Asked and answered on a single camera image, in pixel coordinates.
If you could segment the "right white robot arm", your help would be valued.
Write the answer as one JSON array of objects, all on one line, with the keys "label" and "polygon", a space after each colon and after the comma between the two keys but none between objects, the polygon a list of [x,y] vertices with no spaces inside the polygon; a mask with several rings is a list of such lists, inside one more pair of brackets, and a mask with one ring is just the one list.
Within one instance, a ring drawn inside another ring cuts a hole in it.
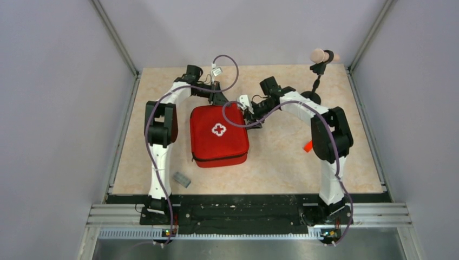
[{"label": "right white robot arm", "polygon": [[296,116],[311,128],[312,149],[321,162],[319,197],[324,202],[317,208],[318,218],[332,223],[339,217],[336,203],[342,201],[344,165],[353,136],[344,110],[327,108],[304,97],[292,87],[282,88],[273,76],[260,82],[265,98],[256,103],[247,95],[238,97],[244,118],[252,128],[260,128],[267,115],[280,110]]}]

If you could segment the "red black medicine kit bag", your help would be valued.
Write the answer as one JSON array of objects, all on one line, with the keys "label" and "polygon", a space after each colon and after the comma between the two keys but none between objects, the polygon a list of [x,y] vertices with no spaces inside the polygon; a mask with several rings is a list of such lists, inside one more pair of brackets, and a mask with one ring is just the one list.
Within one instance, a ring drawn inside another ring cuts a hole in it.
[{"label": "red black medicine kit bag", "polygon": [[222,107],[199,106],[190,115],[192,158],[201,168],[242,164],[250,149],[245,128],[228,123]]}]

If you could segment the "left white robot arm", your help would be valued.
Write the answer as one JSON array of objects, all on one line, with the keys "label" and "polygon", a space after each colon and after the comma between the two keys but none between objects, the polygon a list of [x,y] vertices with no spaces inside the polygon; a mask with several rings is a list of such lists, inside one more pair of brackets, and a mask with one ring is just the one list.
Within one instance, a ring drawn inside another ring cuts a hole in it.
[{"label": "left white robot arm", "polygon": [[228,99],[220,89],[215,78],[222,73],[216,64],[211,65],[211,82],[200,82],[203,70],[195,65],[188,65],[186,73],[177,78],[171,88],[157,101],[146,105],[145,140],[147,151],[152,160],[152,182],[148,192],[147,211],[161,224],[173,219],[169,183],[170,156],[173,144],[178,137],[177,105],[190,96],[207,98],[212,105],[222,106]]}]

